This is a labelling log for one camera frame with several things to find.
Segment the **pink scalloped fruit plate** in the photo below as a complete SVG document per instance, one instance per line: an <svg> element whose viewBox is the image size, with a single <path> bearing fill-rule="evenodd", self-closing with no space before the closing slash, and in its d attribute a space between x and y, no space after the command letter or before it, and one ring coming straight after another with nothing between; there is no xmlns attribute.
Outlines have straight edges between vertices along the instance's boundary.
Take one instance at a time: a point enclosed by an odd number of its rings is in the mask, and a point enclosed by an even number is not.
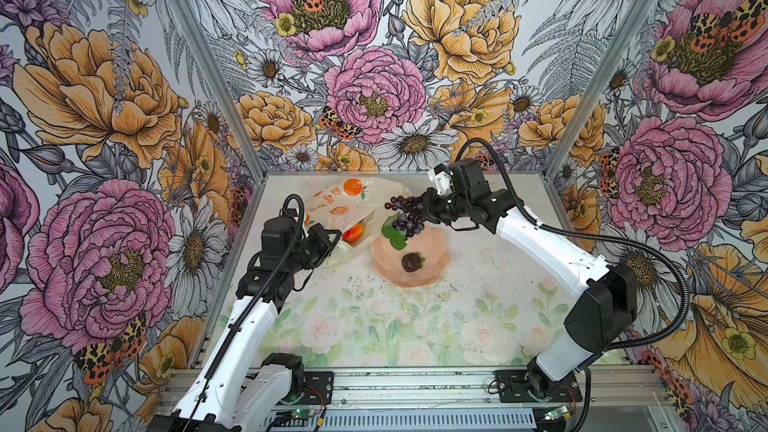
<svg viewBox="0 0 768 432"><path fill-rule="evenodd" d="M446 233L431 227L409 239L381 235L371 250L374 270L401 288L436 283L451 262Z"/></svg>

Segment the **small orange fruit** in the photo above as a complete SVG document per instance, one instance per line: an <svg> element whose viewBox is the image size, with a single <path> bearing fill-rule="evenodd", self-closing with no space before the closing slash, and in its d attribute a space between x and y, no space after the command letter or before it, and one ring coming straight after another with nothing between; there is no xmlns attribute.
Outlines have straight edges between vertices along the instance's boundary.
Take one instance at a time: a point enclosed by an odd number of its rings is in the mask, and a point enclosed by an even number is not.
<svg viewBox="0 0 768 432"><path fill-rule="evenodd" d="M365 232L363 223L357 223L342 234L342 240L347 244L354 244L359 241Z"/></svg>

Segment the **translucent cream plastic bag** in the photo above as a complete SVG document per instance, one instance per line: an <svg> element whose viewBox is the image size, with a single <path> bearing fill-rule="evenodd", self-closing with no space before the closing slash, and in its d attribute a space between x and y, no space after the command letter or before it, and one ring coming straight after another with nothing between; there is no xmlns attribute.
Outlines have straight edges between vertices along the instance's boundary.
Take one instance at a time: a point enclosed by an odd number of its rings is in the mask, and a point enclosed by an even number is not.
<svg viewBox="0 0 768 432"><path fill-rule="evenodd" d="M352 177L318 189L305 201L306 229L320 224L343 234L357 223L365 226L364 235L356 243L347 244L341 239L323 263L323 268L340 266L368 252L381 235L381 227L388 216L384 204L391 197L409 195L411 190L401 182L373 176Z"/></svg>

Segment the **dark purple grape bunch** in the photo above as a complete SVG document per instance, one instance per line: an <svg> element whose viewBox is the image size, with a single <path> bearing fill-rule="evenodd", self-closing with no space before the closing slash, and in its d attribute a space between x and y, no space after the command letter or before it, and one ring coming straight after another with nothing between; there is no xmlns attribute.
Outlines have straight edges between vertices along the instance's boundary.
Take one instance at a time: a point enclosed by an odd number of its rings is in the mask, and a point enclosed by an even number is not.
<svg viewBox="0 0 768 432"><path fill-rule="evenodd" d="M408 240L425 229L424 204L418 196L395 196L384 204L388 216L381 235L396 251L403 251Z"/></svg>

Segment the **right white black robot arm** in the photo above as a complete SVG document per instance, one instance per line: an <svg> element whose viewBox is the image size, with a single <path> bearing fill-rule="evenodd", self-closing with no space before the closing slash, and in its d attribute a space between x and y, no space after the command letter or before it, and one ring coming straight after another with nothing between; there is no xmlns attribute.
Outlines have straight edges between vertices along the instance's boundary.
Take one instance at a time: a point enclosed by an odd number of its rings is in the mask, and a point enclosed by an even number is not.
<svg viewBox="0 0 768 432"><path fill-rule="evenodd" d="M575 373L607 352L637 317L636 278L627 265L611 265L570 241L570 232L542 222L511 185L494 191L479 164L462 160L428 173L420 201L429 222L469 219L474 228L510 242L556 279L574 300L563 332L528 364L525 389L545 400Z"/></svg>

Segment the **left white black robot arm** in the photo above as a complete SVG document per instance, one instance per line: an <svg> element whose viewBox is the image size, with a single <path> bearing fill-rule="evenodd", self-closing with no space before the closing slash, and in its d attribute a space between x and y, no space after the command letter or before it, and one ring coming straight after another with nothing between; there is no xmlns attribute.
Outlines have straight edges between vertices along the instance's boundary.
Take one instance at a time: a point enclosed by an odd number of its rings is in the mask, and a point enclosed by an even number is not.
<svg viewBox="0 0 768 432"><path fill-rule="evenodd" d="M261 251L238 282L225 332L184 396L151 431L254 431L282 402L301 400L307 389L302 359L273 353L257 371L252 361L266 333L295 290L295 276L312 272L341 241L339 230L304 227L286 211L265 222Z"/></svg>

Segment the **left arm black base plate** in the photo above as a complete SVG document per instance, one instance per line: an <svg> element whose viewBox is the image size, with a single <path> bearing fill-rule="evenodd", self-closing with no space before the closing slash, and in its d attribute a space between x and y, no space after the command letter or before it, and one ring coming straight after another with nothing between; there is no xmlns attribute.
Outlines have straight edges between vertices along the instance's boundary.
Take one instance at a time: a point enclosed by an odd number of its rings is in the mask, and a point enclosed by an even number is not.
<svg viewBox="0 0 768 432"><path fill-rule="evenodd" d="M306 371L297 405L330 405L334 392L335 374L331 371Z"/></svg>

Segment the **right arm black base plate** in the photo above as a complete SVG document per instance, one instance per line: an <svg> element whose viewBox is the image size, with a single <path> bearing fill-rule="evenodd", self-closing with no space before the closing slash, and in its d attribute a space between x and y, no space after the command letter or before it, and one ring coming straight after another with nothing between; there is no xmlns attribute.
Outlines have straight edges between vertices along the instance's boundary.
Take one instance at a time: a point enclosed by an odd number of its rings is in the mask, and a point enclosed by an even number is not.
<svg viewBox="0 0 768 432"><path fill-rule="evenodd" d="M559 381L523 369L500 369L494 381L502 403L562 402L583 400L576 375L571 372Z"/></svg>

